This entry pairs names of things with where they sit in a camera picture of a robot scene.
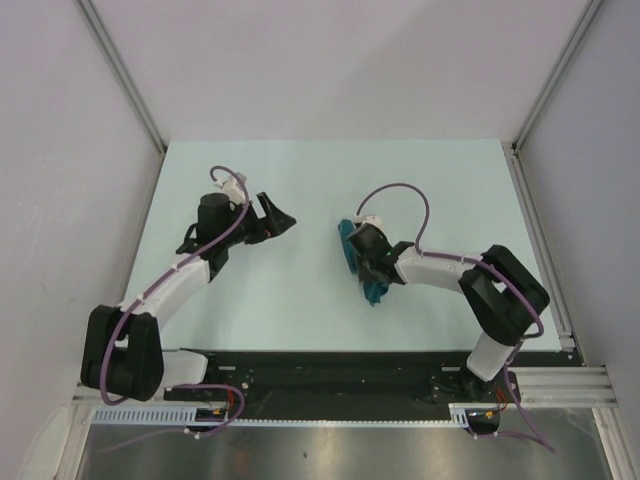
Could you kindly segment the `teal cloth napkin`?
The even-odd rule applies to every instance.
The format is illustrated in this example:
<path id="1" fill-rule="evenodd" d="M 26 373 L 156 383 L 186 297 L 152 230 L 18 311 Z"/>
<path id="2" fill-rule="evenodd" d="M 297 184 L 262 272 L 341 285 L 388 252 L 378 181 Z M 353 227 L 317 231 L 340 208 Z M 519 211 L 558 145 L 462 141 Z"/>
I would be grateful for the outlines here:
<path id="1" fill-rule="evenodd" d="M 381 302 L 382 297 L 387 294 L 389 285 L 382 282 L 368 282 L 360 279 L 356 251 L 347 239 L 347 237 L 355 230 L 354 223 L 351 220 L 342 219 L 338 223 L 337 230 L 349 271 L 352 275 L 357 277 L 364 298 L 367 300 L 369 305 L 375 307 Z"/>

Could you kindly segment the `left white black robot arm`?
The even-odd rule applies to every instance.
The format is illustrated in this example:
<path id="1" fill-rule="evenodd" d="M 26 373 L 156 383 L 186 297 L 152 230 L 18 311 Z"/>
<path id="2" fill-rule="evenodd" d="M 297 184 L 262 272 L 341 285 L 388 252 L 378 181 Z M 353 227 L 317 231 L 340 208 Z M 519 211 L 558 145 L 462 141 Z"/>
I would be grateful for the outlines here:
<path id="1" fill-rule="evenodd" d="M 176 249 L 171 267 L 128 307 L 99 305 L 88 319 L 81 383 L 100 392 L 105 404 L 147 401 L 161 387 L 171 354 L 160 330 L 229 260 L 229 250 L 274 239 L 297 224 L 260 192 L 260 217 L 248 200 L 225 193 L 201 197 L 197 220 Z"/>

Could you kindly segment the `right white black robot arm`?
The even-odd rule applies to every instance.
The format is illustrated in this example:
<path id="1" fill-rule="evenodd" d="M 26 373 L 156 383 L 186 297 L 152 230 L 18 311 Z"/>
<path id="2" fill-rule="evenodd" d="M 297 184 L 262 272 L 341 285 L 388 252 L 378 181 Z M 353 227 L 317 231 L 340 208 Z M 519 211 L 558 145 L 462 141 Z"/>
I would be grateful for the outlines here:
<path id="1" fill-rule="evenodd" d="M 348 268 L 370 305 L 379 304 L 393 284 L 437 287 L 466 299 L 481 334 L 455 390 L 473 401 L 493 394 L 498 375 L 522 344 L 544 334 L 540 315 L 549 306 L 549 294 L 502 245 L 469 256 L 421 251 L 408 241 L 392 245 L 367 222 L 342 220 L 338 232 Z"/>

